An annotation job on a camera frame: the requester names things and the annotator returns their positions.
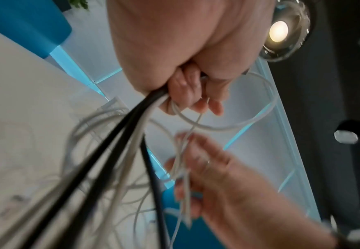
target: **dark wall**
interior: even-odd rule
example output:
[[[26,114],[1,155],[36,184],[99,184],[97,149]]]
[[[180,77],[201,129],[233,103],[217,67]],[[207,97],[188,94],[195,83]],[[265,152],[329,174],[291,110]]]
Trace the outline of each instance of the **dark wall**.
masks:
[[[315,10],[304,46],[270,68],[321,218],[333,215],[347,232],[360,228],[360,142],[340,144],[333,133],[343,120],[360,121],[360,4],[319,1]]]

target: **black cable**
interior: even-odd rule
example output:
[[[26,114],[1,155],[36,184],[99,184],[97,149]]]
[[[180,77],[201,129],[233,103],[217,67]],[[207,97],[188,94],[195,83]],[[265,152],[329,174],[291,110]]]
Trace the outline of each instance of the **black cable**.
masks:
[[[146,171],[148,174],[148,177],[150,178],[150,185],[151,190],[155,202],[155,209],[156,209],[156,220],[158,223],[158,235],[159,235],[159,243],[161,245],[161,249],[166,249],[167,238],[166,238],[166,232],[165,232],[165,218],[163,216],[163,205],[162,205],[162,199],[161,199],[161,188],[159,185],[159,180],[155,174],[155,171],[151,164],[150,155],[147,151],[147,145],[146,141],[143,138],[142,143],[140,144],[140,150],[142,151],[142,157],[144,160],[144,164],[146,166]]]
[[[98,161],[103,152],[110,146],[111,142],[116,138],[118,133],[123,129],[123,127],[128,123],[129,119],[135,111],[130,111],[119,123],[118,125],[110,132],[110,134],[102,141],[102,143],[95,149],[95,151],[88,157],[87,161],[84,163],[80,172],[75,176],[75,178],[68,184],[65,190],[62,192],[60,197],[55,201],[51,206],[50,210],[44,215],[40,222],[36,225],[35,229],[31,234],[24,240],[19,249],[29,249],[36,242],[39,236],[43,233],[46,227],[54,219],[55,215],[63,207],[63,205],[70,198],[74,190],[80,185],[85,176],[91,170],[91,168]]]
[[[164,96],[166,93],[167,85],[151,92],[142,102],[140,102],[137,107],[135,107],[135,109],[132,110],[133,113],[128,120],[124,132],[118,139],[117,144],[113,148],[98,177],[94,181],[90,191],[87,194],[87,197],[83,202],[83,205],[78,210],[77,214],[73,217],[65,232],[62,233],[62,235],[59,237],[53,248],[71,249],[76,244],[76,240],[82,231],[89,214],[94,209],[97,201],[109,183],[112,177],[114,166],[124,151],[125,146],[133,134],[140,117],[151,104],[157,101],[160,97]]]

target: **glowing light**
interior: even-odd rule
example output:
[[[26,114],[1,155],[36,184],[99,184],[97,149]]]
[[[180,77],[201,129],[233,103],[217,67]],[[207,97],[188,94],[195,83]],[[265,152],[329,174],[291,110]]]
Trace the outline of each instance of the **glowing light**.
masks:
[[[281,42],[288,36],[288,25],[283,21],[275,22],[270,28],[270,38],[274,42]]]

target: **hand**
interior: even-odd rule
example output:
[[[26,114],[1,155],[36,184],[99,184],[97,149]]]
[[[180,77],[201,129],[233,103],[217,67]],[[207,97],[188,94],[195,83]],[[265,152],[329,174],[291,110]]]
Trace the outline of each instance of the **hand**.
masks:
[[[182,139],[185,133],[177,138]],[[192,134],[183,160],[190,170],[193,218],[203,217],[217,238],[231,249],[333,249],[336,239],[308,220],[257,172],[201,134]],[[170,170],[174,159],[165,164]],[[174,189],[184,198],[181,181]]]
[[[216,115],[229,83],[256,60],[274,6],[275,0],[107,0],[117,58],[133,87],[148,94],[167,83],[181,110]],[[202,82],[200,72],[208,76]],[[173,114],[169,101],[161,109]]]

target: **tangled wires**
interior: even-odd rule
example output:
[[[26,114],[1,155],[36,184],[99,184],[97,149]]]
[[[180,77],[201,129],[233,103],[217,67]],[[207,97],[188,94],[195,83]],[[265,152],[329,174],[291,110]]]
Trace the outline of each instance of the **tangled wires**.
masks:
[[[266,107],[263,114],[257,115],[252,119],[245,122],[234,124],[226,127],[212,127],[202,125],[199,123],[202,115],[199,116],[196,122],[188,119],[182,115],[178,107],[172,102],[174,112],[179,115],[183,120],[192,124],[192,129],[200,128],[209,131],[227,131],[233,129],[241,129],[242,127],[255,123],[270,113],[278,100],[278,94],[274,86],[264,79],[262,76],[249,73],[249,75],[256,76],[263,79],[268,83],[270,90],[273,92],[273,100]],[[167,87],[151,92],[142,102],[140,102],[128,114],[119,113],[117,110],[104,110],[94,113],[83,119],[71,132],[67,144],[66,153],[63,162],[62,180],[49,191],[40,201],[31,207],[25,215],[23,215],[13,226],[11,226],[0,237],[0,248],[4,247],[22,227],[24,227],[38,211],[51,202],[51,206],[39,218],[39,221],[21,240],[18,249],[32,248],[38,239],[42,237],[43,233],[47,230],[48,226],[52,223],[58,212],[64,208],[69,198],[73,195],[76,189],[81,189],[86,193],[84,200],[78,207],[74,215],[71,217],[69,224],[49,243],[46,247],[48,249],[68,249],[74,248],[77,245],[78,238],[80,237],[84,227],[87,225],[89,218],[97,210],[96,206],[99,200],[106,196],[104,193],[107,190],[115,190],[110,198],[110,204],[107,210],[103,211],[104,218],[102,219],[99,227],[93,231],[94,236],[91,238],[93,249],[100,249],[105,246],[108,236],[112,230],[112,222],[116,218],[118,207],[122,203],[124,195],[129,189],[135,188],[148,188],[146,194],[140,199],[140,205],[135,213],[135,223],[139,213],[141,213],[141,205],[145,198],[152,193],[156,210],[156,221],[158,224],[159,243],[162,249],[172,246],[175,235],[179,229],[181,221],[190,227],[192,220],[190,217],[190,179],[181,161],[181,152],[186,145],[186,138],[180,143],[177,143],[172,137],[170,132],[158,122],[151,119],[152,112],[162,104],[167,98]],[[101,143],[91,152],[80,164],[76,164],[72,158],[72,151],[77,143],[93,129],[107,125],[109,122],[118,122],[115,128],[101,141]],[[144,129],[148,122],[162,130],[173,143],[176,149],[176,159],[174,166],[170,172],[169,180],[176,180],[182,177],[185,185],[185,199],[181,203],[181,210],[166,210],[166,212],[177,215],[178,222],[176,231],[171,239],[167,242],[167,233],[164,223],[164,210],[161,203],[161,187],[160,182],[155,176],[152,167],[147,146],[144,140]],[[138,150],[141,150],[141,155],[144,160],[146,172],[149,177],[149,185],[139,184],[134,182],[132,185],[127,185],[130,171],[132,169],[133,161]],[[100,168],[99,174],[94,180],[88,177],[89,172],[96,167],[98,160],[102,157],[105,151],[109,150],[107,159],[103,166]]]

